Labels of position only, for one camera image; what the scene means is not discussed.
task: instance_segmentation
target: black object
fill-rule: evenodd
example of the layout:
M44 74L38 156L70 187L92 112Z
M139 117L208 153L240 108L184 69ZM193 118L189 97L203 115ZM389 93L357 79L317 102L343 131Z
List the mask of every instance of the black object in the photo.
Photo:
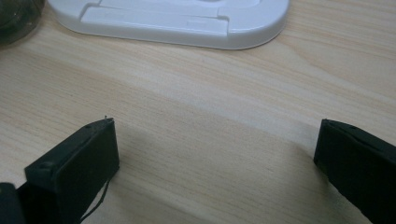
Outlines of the black object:
M35 29L44 4L44 0L0 0L0 46Z
M314 162L373 223L396 223L395 146L354 126L324 119Z
M88 124L27 166L18 190L0 184L0 223L80 223L119 167L114 120Z

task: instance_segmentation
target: thin black wire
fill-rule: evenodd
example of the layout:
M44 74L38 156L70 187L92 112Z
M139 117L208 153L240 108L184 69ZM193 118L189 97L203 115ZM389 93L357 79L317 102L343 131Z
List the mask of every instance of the thin black wire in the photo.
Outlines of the thin black wire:
M89 213L87 213L87 215L85 215L84 217L82 217L79 220L79 224L81 224L81 222L84 221L85 218L90 216L99 207L99 205L105 200L105 196L106 196L106 193L107 193L107 189L108 189L108 184L109 183L110 183L110 179L108 179L107 182L106 182L105 189L103 191L102 197L100 198L99 202L96 204L96 206L93 209L91 209L91 211Z

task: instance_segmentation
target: white plastic lid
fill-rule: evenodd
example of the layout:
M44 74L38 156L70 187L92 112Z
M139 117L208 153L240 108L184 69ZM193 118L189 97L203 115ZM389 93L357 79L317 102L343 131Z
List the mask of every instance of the white plastic lid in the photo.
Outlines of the white plastic lid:
M58 21L88 34L215 49L277 36L290 0L49 0Z

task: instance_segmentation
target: wooden table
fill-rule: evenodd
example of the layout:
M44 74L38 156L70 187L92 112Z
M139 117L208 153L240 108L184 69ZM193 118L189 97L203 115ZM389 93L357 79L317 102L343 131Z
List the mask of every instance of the wooden table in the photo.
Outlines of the wooden table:
M322 119L396 145L396 2L291 1L254 49L81 35L48 6L0 50L0 180L116 121L120 170L84 223L370 223L313 163Z

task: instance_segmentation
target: white plastic object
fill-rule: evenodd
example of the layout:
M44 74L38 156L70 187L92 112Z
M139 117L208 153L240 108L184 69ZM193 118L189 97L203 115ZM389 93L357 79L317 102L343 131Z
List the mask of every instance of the white plastic object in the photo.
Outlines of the white plastic object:
M290 0L49 0L58 21L88 34L215 49L277 36Z

